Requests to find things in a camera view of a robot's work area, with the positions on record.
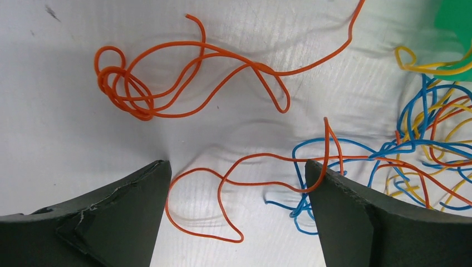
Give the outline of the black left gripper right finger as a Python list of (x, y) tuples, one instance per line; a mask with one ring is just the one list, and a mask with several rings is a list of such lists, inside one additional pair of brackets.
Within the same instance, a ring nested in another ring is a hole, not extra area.
[(327, 266), (470, 266), (471, 218), (418, 207), (352, 181), (322, 175), (310, 160), (305, 179)]

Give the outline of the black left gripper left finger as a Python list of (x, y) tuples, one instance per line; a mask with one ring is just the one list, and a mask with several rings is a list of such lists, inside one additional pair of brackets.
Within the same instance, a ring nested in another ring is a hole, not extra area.
[(171, 180), (154, 161), (31, 214), (1, 217), (2, 266), (149, 266)]

